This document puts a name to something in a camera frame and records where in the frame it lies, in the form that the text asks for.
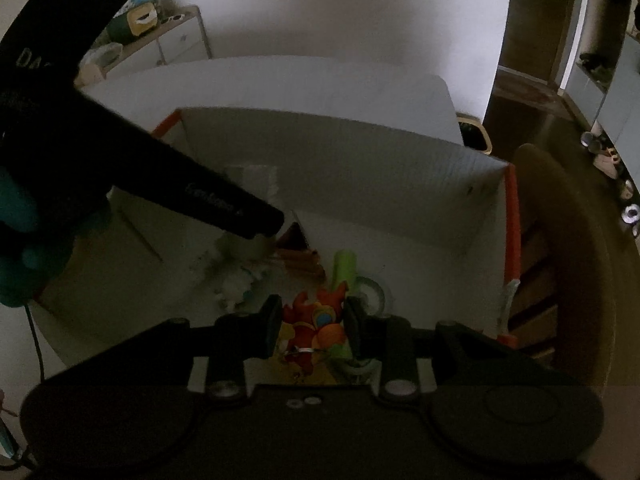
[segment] shelf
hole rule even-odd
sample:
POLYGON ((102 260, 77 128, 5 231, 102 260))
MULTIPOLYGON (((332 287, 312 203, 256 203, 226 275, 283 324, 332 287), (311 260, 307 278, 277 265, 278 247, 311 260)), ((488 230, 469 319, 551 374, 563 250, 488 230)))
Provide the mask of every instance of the shelf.
POLYGON ((638 38, 636 38, 633 34, 630 34, 629 32, 626 34, 626 36, 630 39, 632 39, 633 41, 635 41, 636 43, 640 44, 640 40, 638 38))
POLYGON ((175 14, 184 14, 184 19, 178 22, 169 20, 168 22, 162 25, 158 25, 156 28, 153 28, 138 40, 133 41, 132 43, 126 44, 122 49, 122 55, 116 61, 111 63, 109 66, 105 67, 104 73, 107 73, 109 70, 114 68, 118 63, 123 62, 125 59, 127 59, 127 57, 131 56, 132 54, 135 54, 137 51, 142 49, 144 46, 147 46, 152 41, 157 40, 163 34, 168 33, 170 30, 172 30, 172 28, 179 27, 187 20, 197 18, 198 7, 196 6, 182 7, 180 9, 176 9, 175 14))
POLYGON ((580 68, 580 70, 582 70, 585 75, 594 83, 594 85, 596 85, 598 87, 598 90, 600 90, 604 95, 607 95, 608 89, 600 82, 597 81, 593 75, 591 74, 591 72, 589 72, 585 67, 583 67, 580 63, 576 63, 576 65, 580 68))

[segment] green cylinder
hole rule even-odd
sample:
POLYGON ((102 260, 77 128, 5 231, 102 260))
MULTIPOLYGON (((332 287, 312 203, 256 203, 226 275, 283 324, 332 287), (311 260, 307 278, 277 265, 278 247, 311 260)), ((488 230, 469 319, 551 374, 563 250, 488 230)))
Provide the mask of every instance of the green cylinder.
POLYGON ((334 255, 331 290, 338 288, 342 282, 347 282, 348 294, 353 294, 356 286, 356 253, 348 249, 337 251, 334 255))

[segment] white table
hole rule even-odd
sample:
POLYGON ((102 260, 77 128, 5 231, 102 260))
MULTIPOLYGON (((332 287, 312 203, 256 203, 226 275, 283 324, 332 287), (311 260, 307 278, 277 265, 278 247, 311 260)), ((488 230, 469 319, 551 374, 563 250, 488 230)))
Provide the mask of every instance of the white table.
MULTIPOLYGON (((309 57, 204 60, 107 80, 85 90, 106 107, 147 130, 152 130, 176 108, 241 107, 376 123, 462 144, 444 81, 437 76, 391 65, 309 57)), ((116 237, 116 231, 122 228, 116 220, 107 234, 95 237, 91 243, 96 247, 106 244, 119 251, 113 242, 109 242, 114 239, 110 236, 116 237)), ((130 243, 135 244, 136 241, 132 239, 130 243)), ((87 248, 85 244, 84 250, 96 249, 87 248)), ((130 263, 135 261, 126 257, 130 263)), ((75 264, 72 261, 67 270, 75 264)), ((135 267, 136 270, 140 268, 143 274, 161 271, 157 262, 145 259, 135 267)), ((129 322, 127 316, 131 312, 120 312, 118 308, 124 307, 118 302, 118 292, 112 293, 103 298, 110 305, 108 312, 105 310, 95 316, 83 308, 81 302, 66 307, 65 312, 59 312, 57 317, 55 311, 49 313, 42 308, 34 308, 40 329, 67 365, 104 350, 100 331, 105 323, 119 323, 120 333, 126 330, 122 324, 129 322), (63 320, 64 316, 75 320, 73 328, 63 320), (79 322, 79 319, 85 319, 86 323, 79 322)), ((150 291, 143 300, 152 301, 149 300, 151 296, 150 291)), ((135 327, 130 328, 138 330, 159 322, 154 316, 160 314, 152 305, 140 306, 137 315, 139 319, 135 327)))
POLYGON ((380 124, 462 144, 446 83, 410 68, 265 56, 163 66, 83 89, 147 130, 176 108, 263 108, 380 124))

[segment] screw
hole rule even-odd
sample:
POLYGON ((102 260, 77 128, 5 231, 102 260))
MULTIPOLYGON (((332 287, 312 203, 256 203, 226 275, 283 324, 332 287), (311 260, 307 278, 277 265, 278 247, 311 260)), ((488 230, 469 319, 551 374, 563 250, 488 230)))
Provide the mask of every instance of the screw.
POLYGON ((231 399, 240 394, 240 386, 235 381, 216 381, 207 387, 207 393, 216 399, 231 399))
POLYGON ((394 379, 385 384, 385 390, 388 394, 395 397, 408 397, 418 390, 418 386, 414 382, 407 381, 406 379, 394 379))
POLYGON ((292 410, 299 410, 300 408, 305 407, 305 403, 300 399, 289 399, 287 401, 287 407, 291 408, 292 410))
POLYGON ((305 404, 308 406, 317 406, 318 404, 322 404, 322 398, 315 395, 309 395, 308 397, 305 397, 305 404))

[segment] white cabinet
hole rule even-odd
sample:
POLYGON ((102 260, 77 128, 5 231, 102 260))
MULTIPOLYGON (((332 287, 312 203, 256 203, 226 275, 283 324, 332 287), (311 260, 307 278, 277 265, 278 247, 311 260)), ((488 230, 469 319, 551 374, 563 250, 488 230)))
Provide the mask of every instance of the white cabinet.
POLYGON ((189 61, 200 61, 202 59, 209 59, 209 54, 207 53, 207 47, 204 45, 204 41, 199 41, 190 49, 178 54, 174 60, 167 62, 167 64, 173 65, 177 63, 187 63, 189 61))
POLYGON ((141 72, 162 65, 162 55, 157 41, 146 44, 140 50, 123 59, 106 73, 107 79, 141 72))
POLYGON ((637 186, 640 182, 640 94, 636 94, 636 100, 638 104, 631 108, 614 145, 637 186))
POLYGON ((613 81, 604 99, 598 122, 616 142, 632 112, 640 105, 640 43, 625 37, 613 81))
POLYGON ((108 66, 107 79, 141 72, 164 64, 209 59, 207 37, 198 7, 178 10, 183 19, 168 20, 146 36, 124 47, 121 61, 108 66))
POLYGON ((203 41, 200 23, 196 17, 172 28, 158 38, 160 49, 166 63, 171 63, 180 54, 189 50, 196 43, 203 41))
POLYGON ((587 122, 593 124, 604 99, 604 92, 580 65, 574 65, 571 70, 565 91, 587 122))

